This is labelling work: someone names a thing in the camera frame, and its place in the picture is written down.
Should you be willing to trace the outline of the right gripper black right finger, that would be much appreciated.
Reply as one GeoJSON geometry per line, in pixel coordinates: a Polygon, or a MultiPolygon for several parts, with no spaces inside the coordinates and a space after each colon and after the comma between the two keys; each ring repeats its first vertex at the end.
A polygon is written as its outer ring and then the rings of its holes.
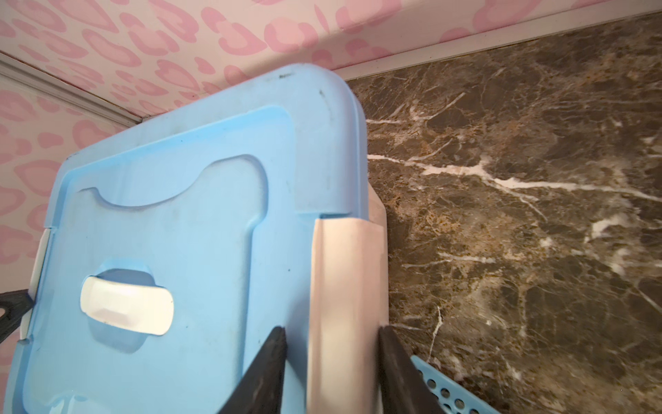
{"type": "Polygon", "coordinates": [[[438,399],[427,388],[394,329],[379,328],[378,371],[384,413],[442,414],[438,399]]]}

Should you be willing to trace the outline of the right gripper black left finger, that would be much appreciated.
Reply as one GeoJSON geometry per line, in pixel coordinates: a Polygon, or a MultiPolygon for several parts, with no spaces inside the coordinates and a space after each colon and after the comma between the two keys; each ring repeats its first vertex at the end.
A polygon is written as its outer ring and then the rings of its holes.
{"type": "Polygon", "coordinates": [[[283,400],[286,359],[285,328],[276,326],[218,413],[279,413],[283,400]]]}

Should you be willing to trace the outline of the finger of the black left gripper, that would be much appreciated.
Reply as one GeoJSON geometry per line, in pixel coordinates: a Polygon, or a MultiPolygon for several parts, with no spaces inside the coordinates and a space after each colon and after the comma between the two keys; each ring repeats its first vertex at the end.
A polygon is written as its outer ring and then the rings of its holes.
{"type": "Polygon", "coordinates": [[[0,294],[0,343],[4,342],[16,329],[19,328],[22,317],[34,307],[34,300],[29,290],[18,290],[0,294]]]}

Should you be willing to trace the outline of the white plastic storage box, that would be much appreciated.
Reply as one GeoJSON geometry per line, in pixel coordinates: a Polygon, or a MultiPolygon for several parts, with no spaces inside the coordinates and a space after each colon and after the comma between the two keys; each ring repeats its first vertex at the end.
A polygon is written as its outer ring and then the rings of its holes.
{"type": "Polygon", "coordinates": [[[47,230],[8,413],[217,413],[276,326],[282,413],[378,413],[388,319],[384,206],[368,219],[279,210],[259,186],[129,211],[86,189],[80,229],[47,230]]]}

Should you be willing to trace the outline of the blue plastic box lid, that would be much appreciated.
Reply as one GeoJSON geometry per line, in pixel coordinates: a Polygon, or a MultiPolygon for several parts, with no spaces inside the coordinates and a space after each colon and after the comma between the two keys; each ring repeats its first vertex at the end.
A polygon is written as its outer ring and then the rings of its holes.
{"type": "Polygon", "coordinates": [[[71,155],[4,411],[216,413],[281,326],[305,412],[315,223],[367,216],[363,110],[311,64],[71,155]]]}

